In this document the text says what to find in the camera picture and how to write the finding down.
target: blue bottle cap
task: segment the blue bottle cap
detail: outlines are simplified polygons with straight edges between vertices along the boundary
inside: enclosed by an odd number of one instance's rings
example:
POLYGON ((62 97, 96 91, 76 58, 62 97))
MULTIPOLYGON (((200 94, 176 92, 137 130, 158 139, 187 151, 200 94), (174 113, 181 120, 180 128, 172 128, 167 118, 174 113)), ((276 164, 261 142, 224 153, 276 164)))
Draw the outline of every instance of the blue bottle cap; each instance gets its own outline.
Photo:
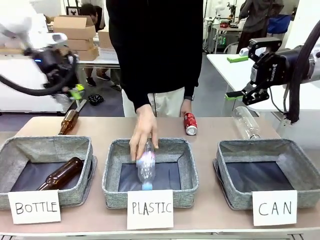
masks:
POLYGON ((153 189, 152 183, 146 182, 146 183, 142 184, 142 190, 150 191, 150 190, 152 190, 152 189, 153 189))

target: white pants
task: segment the white pants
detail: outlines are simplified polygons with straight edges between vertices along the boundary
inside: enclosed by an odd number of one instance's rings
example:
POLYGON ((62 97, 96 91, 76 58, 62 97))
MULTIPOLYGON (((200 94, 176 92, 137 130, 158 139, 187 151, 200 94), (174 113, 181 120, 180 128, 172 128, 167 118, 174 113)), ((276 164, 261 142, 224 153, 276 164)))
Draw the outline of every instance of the white pants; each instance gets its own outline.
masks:
MULTIPOLYGON (((184 101, 185 88, 163 93, 149 93, 148 98, 157 117, 180 117, 181 105, 184 101)), ((125 117, 136 117, 135 107, 124 90, 122 90, 123 111, 125 117)))

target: black hair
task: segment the black hair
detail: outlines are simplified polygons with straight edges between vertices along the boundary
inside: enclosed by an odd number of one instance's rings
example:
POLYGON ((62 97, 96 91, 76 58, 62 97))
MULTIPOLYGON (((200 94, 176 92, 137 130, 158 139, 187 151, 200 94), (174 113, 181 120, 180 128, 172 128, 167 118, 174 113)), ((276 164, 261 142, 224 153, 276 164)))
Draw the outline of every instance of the black hair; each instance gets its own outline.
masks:
POLYGON ((96 16, 96 14, 97 14, 96 7, 90 3, 83 4, 80 8, 80 15, 82 16, 90 16, 90 15, 96 16))

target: finger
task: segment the finger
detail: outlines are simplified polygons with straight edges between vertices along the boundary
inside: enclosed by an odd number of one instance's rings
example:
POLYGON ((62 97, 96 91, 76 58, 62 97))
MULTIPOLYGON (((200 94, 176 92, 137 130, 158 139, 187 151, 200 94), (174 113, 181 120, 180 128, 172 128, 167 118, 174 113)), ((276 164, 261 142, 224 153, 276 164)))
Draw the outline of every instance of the finger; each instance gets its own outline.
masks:
POLYGON ((137 159, 137 146, 140 140, 140 134, 135 132, 130 140, 130 155, 131 160, 135 161, 137 159))
POLYGON ((159 145, 158 145, 158 128, 157 128, 157 126, 154 126, 154 127, 152 128, 151 140, 152 140, 152 143, 153 143, 154 148, 155 148, 155 149, 158 149, 158 148, 159 148, 159 145))
POLYGON ((138 150, 136 151, 136 159, 140 159, 142 157, 142 154, 145 151, 147 139, 148 139, 148 134, 143 132, 140 136, 138 150))

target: brown glass bottle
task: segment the brown glass bottle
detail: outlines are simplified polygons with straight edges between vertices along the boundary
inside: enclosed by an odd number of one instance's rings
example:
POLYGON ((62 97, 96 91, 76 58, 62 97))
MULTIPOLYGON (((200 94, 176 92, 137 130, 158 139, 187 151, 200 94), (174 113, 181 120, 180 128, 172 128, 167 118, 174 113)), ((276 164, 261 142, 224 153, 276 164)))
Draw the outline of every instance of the brown glass bottle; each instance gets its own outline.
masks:
POLYGON ((37 189, 40 190, 57 190, 63 188, 70 182, 78 173, 82 171, 84 164, 77 158, 73 157, 56 171, 51 173, 45 182, 37 189))
POLYGON ((79 117, 79 112, 76 110, 69 110, 64 116, 63 121, 61 122, 61 129, 59 135, 66 135, 68 132, 72 130, 72 128, 76 125, 79 117))

